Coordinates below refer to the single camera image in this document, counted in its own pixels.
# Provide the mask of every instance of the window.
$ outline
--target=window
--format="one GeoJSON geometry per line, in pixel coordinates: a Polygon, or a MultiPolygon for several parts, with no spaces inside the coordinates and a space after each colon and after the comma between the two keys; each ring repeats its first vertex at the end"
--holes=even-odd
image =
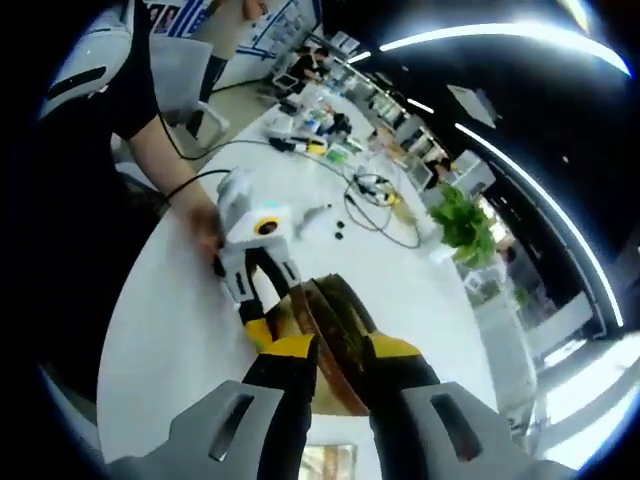
{"type": "Polygon", "coordinates": [[[580,433],[547,450],[544,457],[579,470],[614,433],[625,414],[629,412],[629,407],[636,395],[638,395],[637,386],[632,388],[611,410],[580,433]]]}
{"type": "Polygon", "coordinates": [[[551,424],[561,422],[598,398],[639,356],[640,334],[627,336],[569,381],[550,391],[546,402],[551,424]]]}

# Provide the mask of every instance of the round table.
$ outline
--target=round table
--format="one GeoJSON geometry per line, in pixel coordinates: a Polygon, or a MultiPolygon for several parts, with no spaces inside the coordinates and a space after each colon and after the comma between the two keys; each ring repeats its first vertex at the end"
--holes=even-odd
{"type": "MultiPolygon", "coordinates": [[[[373,128],[350,102],[336,99],[361,137],[373,128]]],[[[237,139],[265,141],[271,109],[237,139]]],[[[495,391],[473,311],[451,261],[431,263],[421,249],[394,244],[349,220],[343,204],[345,181],[321,165],[269,146],[229,145],[203,171],[241,167],[249,172],[256,202],[290,205],[294,220],[314,206],[332,203],[344,238],[334,232],[304,241],[290,251],[302,279],[339,273],[349,282],[384,333],[417,346],[443,382],[457,381],[491,408],[495,391]]],[[[399,167],[386,162],[380,173],[396,182],[405,201],[432,226],[424,206],[399,167]]],[[[217,197],[220,175],[202,179],[217,197]]],[[[387,213],[367,213],[382,222],[387,213]]],[[[388,233],[407,244],[415,230],[392,219],[388,233]]],[[[265,309],[277,302],[266,277],[256,285],[265,309]]],[[[159,222],[133,266],[113,312],[98,379],[98,431],[105,461],[142,456],[169,435],[174,417],[227,379],[241,380],[255,359],[253,344],[213,270],[205,265],[185,229],[169,212],[159,222]]],[[[356,444],[356,477],[380,478],[368,418],[313,415],[308,444],[356,444]]]]}

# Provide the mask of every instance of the black ceiling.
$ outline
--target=black ceiling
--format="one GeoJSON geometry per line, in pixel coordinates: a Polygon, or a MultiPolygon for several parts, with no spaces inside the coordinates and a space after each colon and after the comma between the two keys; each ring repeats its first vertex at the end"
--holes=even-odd
{"type": "MultiPolygon", "coordinates": [[[[592,3],[590,15],[592,37],[611,45],[632,72],[638,66],[633,45],[637,4],[600,0],[592,3]]],[[[597,240],[602,255],[615,257],[640,221],[635,78],[600,59],[518,37],[444,39],[386,53],[377,50],[426,30],[518,19],[581,31],[555,0],[324,0],[323,11],[325,33],[343,30],[373,53],[358,68],[384,72],[400,97],[436,110],[435,115],[416,113],[425,116],[449,150],[464,148],[452,127],[456,121],[482,131],[548,187],[597,240]],[[448,84],[482,89],[501,117],[496,130],[471,119],[448,84]]]]}

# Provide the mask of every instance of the black t-shirt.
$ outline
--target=black t-shirt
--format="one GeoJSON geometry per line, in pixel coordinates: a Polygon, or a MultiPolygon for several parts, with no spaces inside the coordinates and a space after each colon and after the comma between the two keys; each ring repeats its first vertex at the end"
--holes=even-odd
{"type": "Polygon", "coordinates": [[[136,0],[131,51],[107,89],[68,101],[34,125],[12,181],[19,196],[18,254],[29,285],[23,288],[32,287],[37,302],[71,308],[110,282],[117,261],[125,261],[118,247],[127,242],[131,210],[111,135],[130,139],[158,114],[150,29],[148,9],[136,0]]]}
{"type": "Polygon", "coordinates": [[[319,66],[315,66],[313,58],[311,55],[303,55],[300,59],[291,67],[288,74],[292,77],[297,78],[298,80],[307,80],[307,77],[304,74],[305,70],[311,70],[312,72],[317,72],[319,70],[319,66]]]}

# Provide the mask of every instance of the white chair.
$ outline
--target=white chair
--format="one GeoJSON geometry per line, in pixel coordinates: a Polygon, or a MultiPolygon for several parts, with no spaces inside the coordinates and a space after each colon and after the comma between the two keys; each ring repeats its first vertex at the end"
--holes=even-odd
{"type": "MultiPolygon", "coordinates": [[[[187,38],[157,37],[149,39],[151,72],[158,108],[163,119],[172,125],[170,132],[181,152],[189,157],[205,154],[222,138],[229,128],[229,121],[199,100],[204,73],[211,55],[212,46],[187,38]],[[202,112],[217,127],[212,138],[204,144],[184,128],[195,112],[202,112]]],[[[151,186],[138,166],[133,162],[126,142],[116,135],[111,142],[116,169],[135,183],[151,186]]]]}

